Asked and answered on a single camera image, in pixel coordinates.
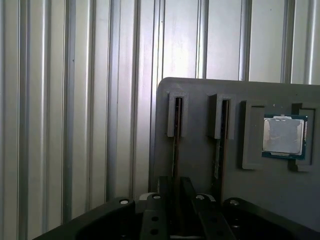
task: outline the white wall panel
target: white wall panel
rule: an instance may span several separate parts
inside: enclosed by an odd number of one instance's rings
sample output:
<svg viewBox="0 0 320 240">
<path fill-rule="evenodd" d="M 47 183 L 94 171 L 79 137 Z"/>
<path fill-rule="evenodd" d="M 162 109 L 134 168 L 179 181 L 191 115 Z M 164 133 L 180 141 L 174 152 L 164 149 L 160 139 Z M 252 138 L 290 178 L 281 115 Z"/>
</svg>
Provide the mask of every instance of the white wall panel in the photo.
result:
<svg viewBox="0 0 320 240">
<path fill-rule="evenodd" d="M 206 78 L 238 80 L 240 25 L 241 1 L 209 1 Z"/>
<path fill-rule="evenodd" d="M 4 204 L 0 239 L 11 240 L 18 236 L 19 2 L 6 0 L 4 7 Z"/>
<path fill-rule="evenodd" d="M 194 78 L 198 1 L 165 1 L 164 21 L 163 78 Z"/>
<path fill-rule="evenodd" d="M 249 81 L 280 83 L 284 0 L 253 0 Z"/>
<path fill-rule="evenodd" d="M 0 17 L 0 240 L 148 191 L 163 77 L 280 83 L 289 59 L 289 82 L 320 84 L 320 0 L 3 0 Z"/>
</svg>

